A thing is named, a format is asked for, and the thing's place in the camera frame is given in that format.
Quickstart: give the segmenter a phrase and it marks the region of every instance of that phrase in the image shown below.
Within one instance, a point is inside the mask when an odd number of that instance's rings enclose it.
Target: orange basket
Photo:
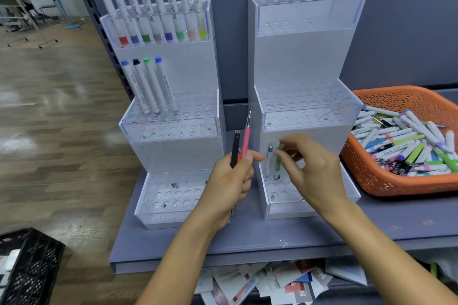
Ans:
[[[360,89],[353,91],[364,104],[391,111],[412,109],[422,121],[447,125],[458,143],[458,106],[436,92],[416,86]],[[438,193],[458,190],[458,173],[407,177],[382,169],[350,134],[341,157],[362,189],[377,197]]]

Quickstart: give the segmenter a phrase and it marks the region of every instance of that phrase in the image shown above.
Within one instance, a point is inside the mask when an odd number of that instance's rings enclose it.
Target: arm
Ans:
[[[304,199],[347,243],[391,305],[458,304],[458,297],[376,227],[345,194],[340,160],[304,134],[288,135],[277,151]],[[300,169],[296,161],[304,158]]]
[[[253,160],[264,157],[248,151],[233,168],[230,153],[216,162],[198,204],[185,220],[137,301],[137,305],[190,304],[208,246],[229,220],[232,207],[251,186]]]

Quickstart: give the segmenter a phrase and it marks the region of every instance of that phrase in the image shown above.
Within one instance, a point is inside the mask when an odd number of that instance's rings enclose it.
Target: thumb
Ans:
[[[246,153],[246,155],[237,163],[237,165],[230,171],[230,174],[240,181],[243,182],[245,175],[251,168],[251,164],[253,163],[253,154],[250,151]]]
[[[297,166],[296,162],[284,151],[277,150],[275,154],[282,161],[291,182],[297,186],[302,183],[302,169]]]

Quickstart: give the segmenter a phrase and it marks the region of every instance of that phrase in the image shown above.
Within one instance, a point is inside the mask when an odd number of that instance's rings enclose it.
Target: pink pen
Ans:
[[[246,119],[245,133],[243,135],[243,144],[242,144],[242,158],[245,157],[246,151],[248,150],[248,141],[250,139],[250,130],[251,130],[251,111],[248,112],[248,118]]]

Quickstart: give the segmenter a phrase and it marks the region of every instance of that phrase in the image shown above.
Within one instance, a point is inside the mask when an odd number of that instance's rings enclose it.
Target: wooden floor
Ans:
[[[129,100],[100,40],[62,41],[74,35],[8,48],[23,34],[0,27],[0,233],[32,226],[67,245],[52,305],[133,304],[151,274],[108,263],[140,171],[117,125]]]

